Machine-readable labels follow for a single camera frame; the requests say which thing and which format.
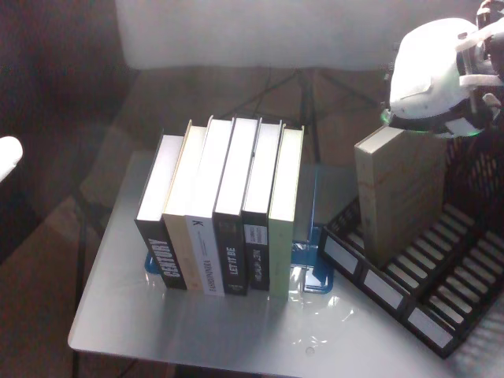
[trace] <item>white book spine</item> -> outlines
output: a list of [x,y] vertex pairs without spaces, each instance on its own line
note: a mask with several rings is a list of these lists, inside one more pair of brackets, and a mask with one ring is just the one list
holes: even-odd
[[208,295],[224,295],[212,218],[186,216],[186,222],[192,250],[202,278],[203,291]]

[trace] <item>upright book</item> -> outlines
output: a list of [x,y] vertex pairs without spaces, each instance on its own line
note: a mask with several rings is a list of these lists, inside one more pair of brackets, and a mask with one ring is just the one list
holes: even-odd
[[241,211],[257,131],[257,120],[236,119],[213,212],[226,294],[245,295],[248,288]]
[[269,290],[268,213],[282,122],[260,123],[243,201],[246,261],[253,289]]
[[183,137],[163,135],[135,218],[143,241],[160,269],[167,287],[185,289],[186,284],[161,215],[172,184]]
[[446,140],[384,126],[355,145],[366,257],[382,266],[441,214]]
[[203,290],[185,215],[202,157],[206,130],[207,128],[193,126],[189,121],[183,139],[182,154],[176,166],[173,184],[163,213],[166,229],[170,234],[188,290]]
[[210,118],[202,159],[193,185],[186,222],[203,291],[224,295],[221,264],[213,230],[212,214],[221,185],[234,120]]
[[269,207],[269,292],[287,297],[304,127],[283,127]]

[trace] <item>table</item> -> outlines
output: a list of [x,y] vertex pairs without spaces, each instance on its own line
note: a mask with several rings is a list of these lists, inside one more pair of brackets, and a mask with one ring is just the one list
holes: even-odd
[[[215,298],[153,282],[133,222],[152,159],[136,153],[130,161],[73,321],[72,349],[280,376],[504,376],[501,300],[444,361],[337,272],[332,291],[318,295],[302,293],[293,269],[288,301],[260,291]],[[356,195],[354,171],[303,167],[298,234],[313,193],[314,220],[327,221]]]

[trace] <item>floor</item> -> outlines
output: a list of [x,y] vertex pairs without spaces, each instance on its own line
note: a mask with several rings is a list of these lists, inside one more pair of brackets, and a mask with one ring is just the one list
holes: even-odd
[[[113,123],[102,126],[105,136],[80,190],[88,201],[111,208],[132,151],[155,148],[162,128],[182,135],[189,119],[194,124],[205,125],[210,115],[226,114],[266,85],[292,73],[292,70],[279,69],[217,68],[141,73]],[[336,78],[343,86],[335,87],[323,74]],[[319,117],[321,160],[329,165],[353,164],[354,144],[380,126],[380,109],[369,107],[365,98],[355,97],[343,88],[352,87],[379,102],[383,98],[383,73],[315,71],[310,75]],[[298,82],[291,80],[264,96],[259,104],[252,102],[246,109],[253,112],[258,107],[257,113],[265,117],[297,120],[300,95]],[[309,129],[303,147],[304,161],[314,159],[312,135]],[[80,141],[83,148],[86,141],[85,136]],[[55,158],[69,159],[65,155]],[[0,265],[1,377],[72,375],[72,351],[66,339],[75,306],[79,232],[75,201],[72,197],[65,198]],[[85,277],[91,270],[99,243],[99,236],[88,228]],[[169,377],[175,371],[174,366],[148,361],[131,363],[123,358],[80,354],[79,376]],[[178,376],[203,376],[202,371],[185,374],[181,371]]]

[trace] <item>black basket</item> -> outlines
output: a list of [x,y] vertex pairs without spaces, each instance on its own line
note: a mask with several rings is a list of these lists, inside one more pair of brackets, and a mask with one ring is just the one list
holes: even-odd
[[469,335],[504,287],[504,137],[447,149],[438,222],[378,269],[365,258],[358,198],[331,220],[319,253],[440,357]]

